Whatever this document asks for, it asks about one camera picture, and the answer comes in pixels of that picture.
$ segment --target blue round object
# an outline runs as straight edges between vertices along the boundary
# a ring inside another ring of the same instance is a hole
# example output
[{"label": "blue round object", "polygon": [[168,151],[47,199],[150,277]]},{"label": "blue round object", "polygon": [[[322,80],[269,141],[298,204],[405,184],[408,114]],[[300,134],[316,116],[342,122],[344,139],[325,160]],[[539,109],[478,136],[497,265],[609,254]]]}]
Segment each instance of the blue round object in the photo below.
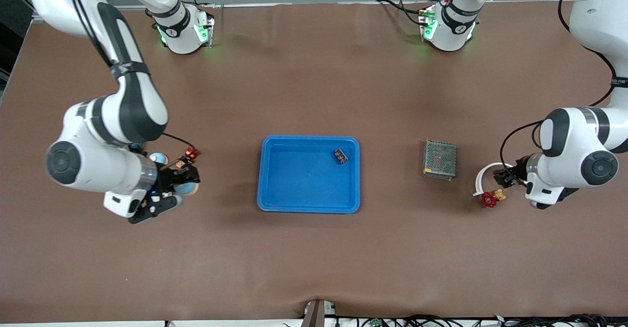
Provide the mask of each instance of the blue round object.
[{"label": "blue round object", "polygon": [[173,188],[177,193],[179,193],[179,195],[186,196],[195,193],[198,188],[198,184],[195,182],[186,182],[182,185],[175,185]]},{"label": "blue round object", "polygon": [[168,158],[164,153],[152,153],[148,156],[151,161],[158,162],[161,164],[166,164],[168,162]]}]

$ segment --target perforated metal cover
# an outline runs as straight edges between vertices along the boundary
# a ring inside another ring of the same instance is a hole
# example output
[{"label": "perforated metal cover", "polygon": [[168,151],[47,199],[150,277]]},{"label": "perforated metal cover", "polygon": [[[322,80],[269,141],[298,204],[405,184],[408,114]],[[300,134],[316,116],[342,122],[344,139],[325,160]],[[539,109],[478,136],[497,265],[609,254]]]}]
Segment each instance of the perforated metal cover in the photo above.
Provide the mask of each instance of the perforated metal cover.
[{"label": "perforated metal cover", "polygon": [[444,142],[426,141],[423,175],[451,180],[456,176],[456,146]]}]

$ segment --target brown tabletop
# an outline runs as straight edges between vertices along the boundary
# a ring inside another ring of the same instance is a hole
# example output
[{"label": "brown tabletop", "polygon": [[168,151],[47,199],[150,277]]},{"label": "brown tabletop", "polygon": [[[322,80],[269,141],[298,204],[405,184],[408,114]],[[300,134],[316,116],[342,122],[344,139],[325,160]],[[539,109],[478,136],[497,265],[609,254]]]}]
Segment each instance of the brown tabletop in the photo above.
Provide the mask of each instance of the brown tabletop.
[{"label": "brown tabletop", "polygon": [[[607,89],[556,3],[489,3],[452,53],[390,6],[214,13],[213,48],[179,56],[143,12],[125,12],[167,131],[203,152],[198,193],[141,225],[45,173],[65,110],[117,85],[87,40],[31,27],[0,109],[1,322],[292,318],[316,298],[363,316],[628,314],[628,172],[545,211],[520,186],[493,209],[471,198],[508,132]],[[271,134],[355,137],[357,213],[260,211]],[[428,138],[459,146],[452,182],[420,175]],[[149,151],[184,146],[162,138]],[[523,132],[505,157],[533,151]]]}]

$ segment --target blue plastic tray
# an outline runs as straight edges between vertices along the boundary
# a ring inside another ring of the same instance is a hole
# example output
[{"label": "blue plastic tray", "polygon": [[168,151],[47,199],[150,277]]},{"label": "blue plastic tray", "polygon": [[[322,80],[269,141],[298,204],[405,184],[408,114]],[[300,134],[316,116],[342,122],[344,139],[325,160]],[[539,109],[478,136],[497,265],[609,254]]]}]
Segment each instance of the blue plastic tray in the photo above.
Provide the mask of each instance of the blue plastic tray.
[{"label": "blue plastic tray", "polygon": [[[340,164],[334,151],[348,161]],[[360,206],[360,146],[353,137],[272,135],[262,144],[264,211],[350,214]]]}]

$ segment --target white cable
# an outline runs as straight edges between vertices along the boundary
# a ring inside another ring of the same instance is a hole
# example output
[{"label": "white cable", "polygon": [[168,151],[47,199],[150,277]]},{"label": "white cable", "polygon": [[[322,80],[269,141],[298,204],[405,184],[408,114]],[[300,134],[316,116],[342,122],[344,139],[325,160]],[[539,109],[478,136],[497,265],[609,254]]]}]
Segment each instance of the white cable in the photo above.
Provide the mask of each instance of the white cable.
[{"label": "white cable", "polygon": [[[486,171],[493,167],[493,166],[501,166],[503,167],[504,164],[502,163],[491,163],[487,166],[485,166],[484,168],[482,168],[482,170],[480,170],[479,173],[477,173],[477,176],[475,177],[475,193],[473,194],[473,197],[476,196],[480,196],[482,195],[482,193],[484,193],[484,189],[482,189],[482,177],[484,176],[484,173],[486,173]],[[505,164],[507,167],[512,168],[511,164]]]}]

